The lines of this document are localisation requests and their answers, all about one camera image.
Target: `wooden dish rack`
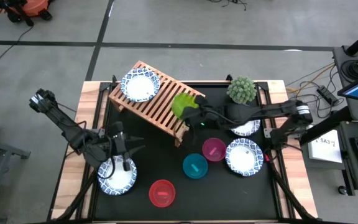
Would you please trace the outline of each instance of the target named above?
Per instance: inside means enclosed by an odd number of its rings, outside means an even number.
[[[158,75],[161,86],[156,96],[149,101],[136,103],[126,98],[121,91],[121,86],[117,85],[109,95],[111,102],[118,111],[128,109],[170,134],[175,138],[175,145],[179,146],[183,133],[188,127],[173,114],[171,109],[173,97],[180,93],[188,93],[191,96],[203,94],[144,62],[138,61],[132,69],[135,68],[148,68]]]

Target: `blue patterned paper plate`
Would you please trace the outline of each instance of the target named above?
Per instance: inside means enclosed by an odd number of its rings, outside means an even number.
[[[259,127],[260,127],[260,120],[253,120],[253,121],[248,121],[245,124],[238,126],[236,128],[232,128],[231,131],[234,132],[234,134],[236,135],[247,137],[258,131]]]
[[[239,138],[227,147],[226,163],[233,172],[248,177],[258,173],[262,168],[264,155],[255,142]]]
[[[116,171],[109,179],[102,179],[98,177],[100,188],[102,191],[109,195],[122,195],[127,192],[135,183],[137,170],[135,163],[132,159],[127,159],[129,165],[131,166],[131,171],[125,171],[122,166],[123,157],[114,156],[114,161],[116,163]],[[112,171],[111,159],[102,163],[99,167],[98,174],[101,177],[108,177]]]
[[[160,79],[148,68],[133,69],[121,80],[121,91],[135,102],[151,100],[160,89]]]

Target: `magenta cup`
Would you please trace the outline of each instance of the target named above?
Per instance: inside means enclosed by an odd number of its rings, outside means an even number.
[[[203,155],[211,162],[217,162],[224,158],[226,145],[217,138],[207,139],[203,144]]]

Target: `concrete floor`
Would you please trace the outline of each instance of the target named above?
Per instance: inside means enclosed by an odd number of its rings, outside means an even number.
[[[246,2],[244,12],[242,5],[221,7],[224,1],[115,0],[103,42],[340,46],[358,38],[358,1]],[[22,40],[95,42],[107,5],[108,0],[55,1],[53,20],[36,19]],[[27,29],[0,14],[0,40],[16,40]],[[6,48],[0,45],[0,54]],[[67,146],[58,129],[29,108],[28,99],[44,88],[76,108],[93,50],[15,46],[0,61],[0,141],[32,151],[28,161],[11,161],[0,187],[0,216],[6,215],[8,223],[45,221]],[[232,74],[286,83],[333,61],[331,52],[102,47],[92,80],[121,78],[138,60],[179,80],[218,80]],[[327,74],[316,80],[319,85],[328,81]],[[333,81],[341,88],[338,77]],[[310,106],[315,122],[321,121]],[[358,193],[345,197],[336,192],[343,184],[340,172],[308,168],[308,174],[320,218],[358,223]]]

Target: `succulent plant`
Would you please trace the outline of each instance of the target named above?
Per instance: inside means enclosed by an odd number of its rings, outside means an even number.
[[[238,77],[227,88],[227,94],[235,103],[246,104],[255,99],[254,81],[248,77]]]

